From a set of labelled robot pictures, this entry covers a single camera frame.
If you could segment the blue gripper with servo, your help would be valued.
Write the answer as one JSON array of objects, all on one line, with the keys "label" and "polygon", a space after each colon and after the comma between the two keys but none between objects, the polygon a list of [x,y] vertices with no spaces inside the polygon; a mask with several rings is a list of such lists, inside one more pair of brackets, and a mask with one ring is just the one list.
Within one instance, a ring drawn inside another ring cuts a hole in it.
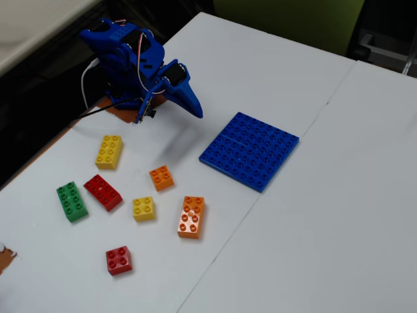
[{"label": "blue gripper with servo", "polygon": [[185,65],[174,59],[157,72],[156,78],[158,83],[145,92],[135,124],[142,122],[153,96],[162,94],[165,91],[167,91],[168,100],[179,105],[193,116],[200,119],[203,118],[203,109],[190,87],[190,75]]}]

